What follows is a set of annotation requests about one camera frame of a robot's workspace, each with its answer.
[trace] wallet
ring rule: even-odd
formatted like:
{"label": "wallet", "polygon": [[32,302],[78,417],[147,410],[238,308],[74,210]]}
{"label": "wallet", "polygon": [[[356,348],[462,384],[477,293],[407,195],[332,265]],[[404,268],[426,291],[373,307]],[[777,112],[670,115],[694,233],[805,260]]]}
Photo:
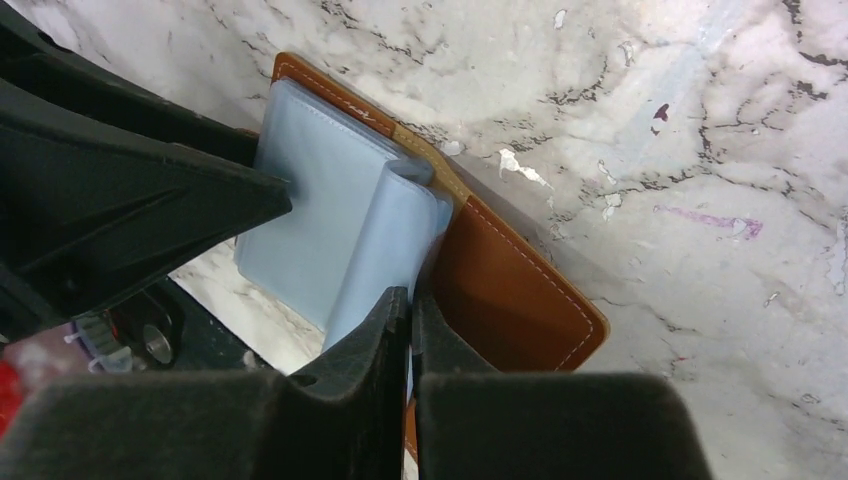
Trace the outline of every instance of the wallet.
{"label": "wallet", "polygon": [[[428,282],[448,325],[492,366],[572,371],[604,342],[609,327],[598,309],[475,195],[438,149],[296,54],[277,55],[272,88],[280,81],[296,82],[433,167],[429,186],[452,200],[453,212]],[[406,447],[417,459],[412,405]]]}

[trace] purple mark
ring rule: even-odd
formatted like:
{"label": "purple mark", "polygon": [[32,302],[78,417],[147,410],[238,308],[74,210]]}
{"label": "purple mark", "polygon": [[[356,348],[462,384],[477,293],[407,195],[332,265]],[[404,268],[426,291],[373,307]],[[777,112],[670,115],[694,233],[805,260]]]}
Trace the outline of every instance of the purple mark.
{"label": "purple mark", "polygon": [[733,236],[744,233],[742,238],[745,240],[753,240],[757,238],[757,235],[760,234],[760,230],[763,229],[763,222],[749,218],[715,217],[713,215],[684,210],[678,207],[667,207],[665,205],[655,206],[654,213],[657,212],[673,213],[677,216],[692,220],[693,222],[703,223],[704,225],[710,225],[713,227],[730,228],[734,231]]}
{"label": "purple mark", "polygon": [[668,104],[667,103],[663,104],[663,106],[660,107],[659,110],[657,110],[657,113],[654,114],[654,118],[659,118],[663,122],[667,122],[668,121],[668,113],[666,113],[666,112],[668,112]]}

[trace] light blue card holder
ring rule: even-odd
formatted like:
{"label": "light blue card holder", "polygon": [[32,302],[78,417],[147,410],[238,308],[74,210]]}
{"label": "light blue card holder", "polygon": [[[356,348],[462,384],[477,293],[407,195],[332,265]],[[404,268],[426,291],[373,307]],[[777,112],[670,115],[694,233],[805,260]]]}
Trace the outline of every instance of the light blue card holder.
{"label": "light blue card holder", "polygon": [[327,333],[353,330],[383,290],[414,291],[450,199],[426,161],[297,83],[275,82],[254,168],[287,180],[292,211],[238,238],[239,272]]}

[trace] white marble background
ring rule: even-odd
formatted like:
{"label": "white marble background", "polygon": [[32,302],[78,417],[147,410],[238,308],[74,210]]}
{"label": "white marble background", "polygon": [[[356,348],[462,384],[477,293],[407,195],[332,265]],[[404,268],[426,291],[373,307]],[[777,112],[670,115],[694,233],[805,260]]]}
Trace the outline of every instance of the white marble background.
{"label": "white marble background", "polygon": [[[11,3],[233,126],[258,129],[293,50],[461,142],[609,317],[584,370],[667,377],[716,478],[848,478],[848,1]],[[175,276],[278,368],[316,355],[231,255]]]}

